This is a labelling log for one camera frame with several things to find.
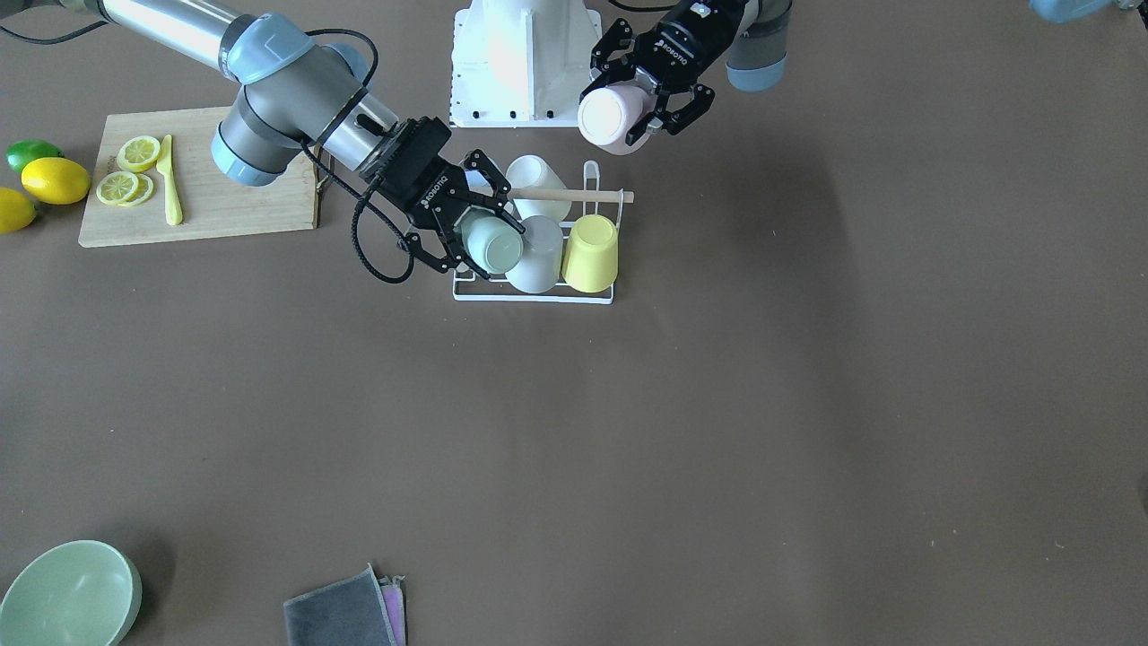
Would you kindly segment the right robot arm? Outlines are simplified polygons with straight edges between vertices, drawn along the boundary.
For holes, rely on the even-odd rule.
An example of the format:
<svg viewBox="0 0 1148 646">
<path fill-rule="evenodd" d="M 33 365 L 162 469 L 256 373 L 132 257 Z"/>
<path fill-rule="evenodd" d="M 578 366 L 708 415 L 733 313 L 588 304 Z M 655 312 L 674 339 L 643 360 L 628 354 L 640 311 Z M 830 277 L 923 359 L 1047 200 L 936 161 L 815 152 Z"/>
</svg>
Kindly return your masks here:
<svg viewBox="0 0 1148 646">
<path fill-rule="evenodd" d="M 65 1 L 93 16 L 93 26 L 118 25 L 186 57 L 216 68 L 240 86 L 214 131 L 214 163 L 246 187 L 276 181 L 295 156 L 327 170 L 328 151 L 364 187 L 350 229 L 373 213 L 406 254 L 400 275 L 373 268 L 380 281 L 405 281 L 414 263 L 445 274 L 470 268 L 487 278 L 513 268 L 523 252 L 523 225 L 509 213 L 511 182 L 484 151 L 460 163 L 442 158 L 450 139 L 437 118 L 401 119 L 370 89 L 378 49 L 369 57 L 341 42 L 321 45 L 279 13 L 234 11 L 216 1 Z"/>
</svg>

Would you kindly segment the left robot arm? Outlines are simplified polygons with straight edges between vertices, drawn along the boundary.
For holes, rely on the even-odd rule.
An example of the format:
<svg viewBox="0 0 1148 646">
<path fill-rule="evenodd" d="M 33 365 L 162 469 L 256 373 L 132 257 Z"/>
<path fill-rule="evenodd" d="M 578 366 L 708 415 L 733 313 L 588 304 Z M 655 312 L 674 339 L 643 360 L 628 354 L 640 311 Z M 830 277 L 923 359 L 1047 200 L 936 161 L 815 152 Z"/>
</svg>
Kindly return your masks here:
<svg viewBox="0 0 1148 646">
<path fill-rule="evenodd" d="M 676 1 L 647 31 L 615 20 L 590 52 L 579 132 L 618 155 L 680 134 L 709 111 L 701 75 L 718 62 L 735 89 L 770 89 L 786 71 L 792 11 L 791 1 Z"/>
</svg>

